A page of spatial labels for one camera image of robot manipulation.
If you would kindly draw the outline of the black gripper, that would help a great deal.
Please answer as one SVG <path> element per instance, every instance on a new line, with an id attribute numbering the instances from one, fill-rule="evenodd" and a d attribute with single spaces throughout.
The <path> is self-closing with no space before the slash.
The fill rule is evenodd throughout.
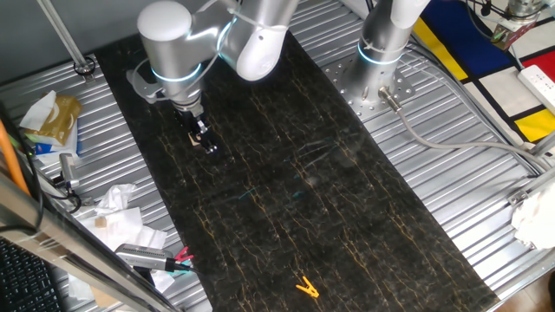
<path id="1" fill-rule="evenodd" d="M 219 150 L 217 142 L 209 133 L 209 127 L 206 126 L 204 113 L 195 116 L 191 112 L 176 110 L 175 116 L 177 121 L 187 132 L 197 134 L 197 139 L 205 148 L 207 154 L 213 154 Z"/>

